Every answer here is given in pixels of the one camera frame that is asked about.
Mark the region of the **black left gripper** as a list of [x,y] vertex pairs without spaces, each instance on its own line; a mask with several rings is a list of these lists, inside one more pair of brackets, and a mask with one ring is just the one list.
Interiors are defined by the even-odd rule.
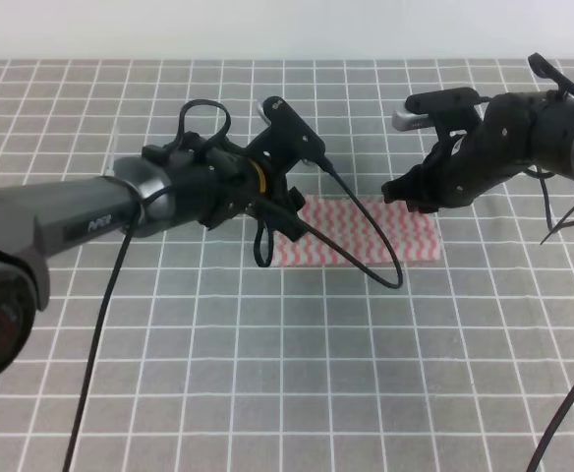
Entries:
[[[160,230],[194,221],[213,229],[244,212],[248,195],[269,189],[261,165],[226,139],[187,132],[176,143],[143,147],[142,159],[161,174],[160,187],[143,197],[144,223]],[[262,220],[270,234],[296,242],[305,235],[297,216],[302,208],[303,194],[291,187],[286,207],[265,208]]]

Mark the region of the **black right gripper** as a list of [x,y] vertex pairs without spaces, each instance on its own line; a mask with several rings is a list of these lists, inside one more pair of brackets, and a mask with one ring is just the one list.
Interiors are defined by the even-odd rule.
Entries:
[[437,143],[419,166],[381,186],[386,204],[405,202],[410,211],[435,213],[468,207],[478,196],[503,182],[492,153],[471,135]]

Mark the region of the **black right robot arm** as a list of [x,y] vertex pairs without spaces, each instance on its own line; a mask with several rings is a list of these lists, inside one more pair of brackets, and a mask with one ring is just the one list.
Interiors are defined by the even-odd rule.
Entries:
[[550,92],[482,97],[472,88],[409,96],[405,109],[426,116],[438,137],[425,160],[385,183],[386,203],[437,212],[475,198],[533,165],[574,181],[574,98]]

